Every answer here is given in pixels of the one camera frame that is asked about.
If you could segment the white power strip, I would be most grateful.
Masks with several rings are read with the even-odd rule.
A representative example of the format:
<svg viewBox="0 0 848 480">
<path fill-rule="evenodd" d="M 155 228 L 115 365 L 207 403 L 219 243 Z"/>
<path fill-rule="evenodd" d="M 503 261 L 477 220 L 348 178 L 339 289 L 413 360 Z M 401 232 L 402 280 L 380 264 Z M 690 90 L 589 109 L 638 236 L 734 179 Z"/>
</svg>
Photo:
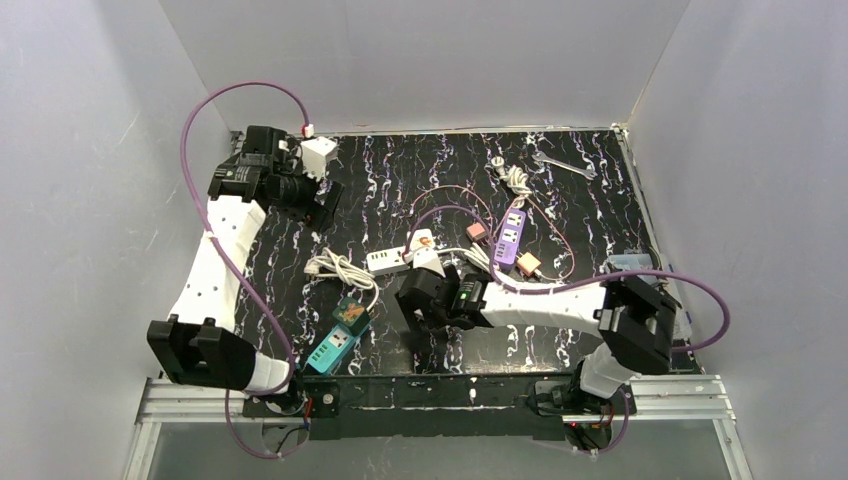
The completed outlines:
<svg viewBox="0 0 848 480">
<path fill-rule="evenodd" d="M 374 277 L 397 274 L 412 269 L 414 255 L 419 248 L 406 250 L 404 246 L 370 252 L 366 256 L 367 271 Z"/>
</svg>

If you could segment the green dragon socket cube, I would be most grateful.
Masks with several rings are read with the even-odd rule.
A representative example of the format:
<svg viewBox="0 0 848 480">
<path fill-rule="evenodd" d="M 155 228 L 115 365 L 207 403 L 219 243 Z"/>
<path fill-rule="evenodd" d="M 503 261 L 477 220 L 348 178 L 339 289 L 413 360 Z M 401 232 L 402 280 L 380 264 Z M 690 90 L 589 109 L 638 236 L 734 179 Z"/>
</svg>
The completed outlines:
<svg viewBox="0 0 848 480">
<path fill-rule="evenodd" d="M 332 312 L 338 325 L 354 337 L 360 336 L 370 325 L 367 307 L 351 297 L 344 297 Z"/>
</svg>

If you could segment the purple power strip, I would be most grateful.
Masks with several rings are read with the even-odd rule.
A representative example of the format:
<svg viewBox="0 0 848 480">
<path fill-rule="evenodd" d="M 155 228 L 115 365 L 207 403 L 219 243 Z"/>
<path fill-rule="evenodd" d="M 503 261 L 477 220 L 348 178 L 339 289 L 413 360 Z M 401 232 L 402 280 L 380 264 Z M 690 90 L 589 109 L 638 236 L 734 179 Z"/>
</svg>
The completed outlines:
<svg viewBox="0 0 848 480">
<path fill-rule="evenodd" d="M 499 270 L 509 273 L 517 263 L 518 250 L 526 223 L 526 213 L 517 208 L 510 208 L 498 234 L 495 245 L 494 261 Z"/>
</svg>

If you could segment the teal power strip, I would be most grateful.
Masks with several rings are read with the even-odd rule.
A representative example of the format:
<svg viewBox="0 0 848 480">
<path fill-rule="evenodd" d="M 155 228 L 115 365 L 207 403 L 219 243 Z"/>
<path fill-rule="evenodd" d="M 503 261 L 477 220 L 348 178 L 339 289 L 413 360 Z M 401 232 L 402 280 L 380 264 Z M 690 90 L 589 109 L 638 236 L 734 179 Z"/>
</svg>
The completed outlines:
<svg viewBox="0 0 848 480">
<path fill-rule="evenodd" d="M 358 340 L 359 336 L 351 334 L 342 326 L 334 326 L 308 356 L 306 372 L 322 376 L 334 375 Z"/>
</svg>

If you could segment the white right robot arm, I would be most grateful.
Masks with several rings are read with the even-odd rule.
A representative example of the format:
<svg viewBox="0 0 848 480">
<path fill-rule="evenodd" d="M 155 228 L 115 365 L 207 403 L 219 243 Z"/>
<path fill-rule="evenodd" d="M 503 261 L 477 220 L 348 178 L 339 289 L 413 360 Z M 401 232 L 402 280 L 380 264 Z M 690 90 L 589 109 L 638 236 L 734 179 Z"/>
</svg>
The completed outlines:
<svg viewBox="0 0 848 480">
<path fill-rule="evenodd" d="M 412 270 L 395 299 L 410 330 L 435 331 L 532 326 L 565 329 L 601 339 L 575 368 L 568 384 L 530 394 L 540 415 L 601 412 L 638 375 L 671 367 L 678 303 L 637 275 L 567 288 L 557 284 L 497 282 L 486 273 L 460 276 Z"/>
</svg>

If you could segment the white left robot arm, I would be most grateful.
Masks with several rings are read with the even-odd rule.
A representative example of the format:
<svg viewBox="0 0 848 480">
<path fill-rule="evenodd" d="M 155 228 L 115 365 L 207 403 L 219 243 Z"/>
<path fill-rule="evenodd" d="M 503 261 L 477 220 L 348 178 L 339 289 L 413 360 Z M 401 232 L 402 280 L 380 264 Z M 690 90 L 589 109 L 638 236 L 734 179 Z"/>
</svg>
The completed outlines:
<svg viewBox="0 0 848 480">
<path fill-rule="evenodd" d="M 248 127 L 240 150 L 219 164 L 202 205 L 204 235 L 167 319 L 154 320 L 147 342 L 176 384 L 282 394 L 293 374 L 235 334 L 237 299 L 253 242 L 268 214 L 317 232 L 329 228 L 343 187 L 328 163 L 338 152 L 327 137 L 298 139 L 268 126 Z"/>
</svg>

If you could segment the pink small plug adapter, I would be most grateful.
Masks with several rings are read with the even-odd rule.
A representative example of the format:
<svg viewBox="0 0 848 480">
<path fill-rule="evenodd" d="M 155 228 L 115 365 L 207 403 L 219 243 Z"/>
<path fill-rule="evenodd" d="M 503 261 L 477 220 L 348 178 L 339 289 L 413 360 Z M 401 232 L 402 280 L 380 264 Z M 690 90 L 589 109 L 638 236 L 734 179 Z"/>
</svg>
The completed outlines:
<svg viewBox="0 0 848 480">
<path fill-rule="evenodd" d="M 475 222 L 475 223 L 469 225 L 465 229 L 465 232 L 466 232 L 466 236 L 472 242 L 486 241 L 488 239 L 488 236 L 489 236 L 487 228 L 479 222 Z"/>
</svg>

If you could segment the silver wrench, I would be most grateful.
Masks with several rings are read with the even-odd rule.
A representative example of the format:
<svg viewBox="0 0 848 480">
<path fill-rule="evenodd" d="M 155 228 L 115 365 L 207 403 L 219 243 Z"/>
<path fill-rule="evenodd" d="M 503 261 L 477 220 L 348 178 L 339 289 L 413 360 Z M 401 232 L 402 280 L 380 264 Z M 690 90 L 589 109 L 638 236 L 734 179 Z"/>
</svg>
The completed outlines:
<svg viewBox="0 0 848 480">
<path fill-rule="evenodd" d="M 563 161 L 553 159 L 553 158 L 549 157 L 548 155 L 546 155 L 544 152 L 541 152 L 541 151 L 534 152 L 533 155 L 532 155 L 532 158 L 537 163 L 548 164 L 548 165 L 551 165 L 551 166 L 554 166 L 554 167 L 557 167 L 557 168 L 564 169 L 564 170 L 569 171 L 571 173 L 580 175 L 580 176 L 584 177 L 585 179 L 587 179 L 589 181 L 591 181 L 591 180 L 593 180 L 597 177 L 597 173 L 592 169 L 585 169 L 585 168 L 580 168 L 580 167 L 577 167 L 577 166 L 570 165 L 570 164 L 565 163 Z"/>
</svg>

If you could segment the clear plastic parts box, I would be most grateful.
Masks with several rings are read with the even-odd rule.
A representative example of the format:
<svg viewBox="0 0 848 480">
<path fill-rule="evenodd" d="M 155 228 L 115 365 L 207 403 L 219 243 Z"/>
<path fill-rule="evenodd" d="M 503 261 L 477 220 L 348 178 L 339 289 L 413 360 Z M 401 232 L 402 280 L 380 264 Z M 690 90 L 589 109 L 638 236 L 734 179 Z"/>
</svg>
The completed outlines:
<svg viewBox="0 0 848 480">
<path fill-rule="evenodd" d="M 654 251 L 650 253 L 621 253 L 612 254 L 600 267 L 601 273 L 612 273 L 613 271 L 645 271 L 645 270 L 670 270 L 665 258 Z M 641 278 L 654 286 L 662 286 L 671 296 L 678 301 L 675 317 L 673 338 L 675 340 L 686 340 L 692 335 L 691 324 L 688 313 L 682 306 L 682 296 L 677 280 L 658 278 L 656 276 L 641 275 Z"/>
</svg>

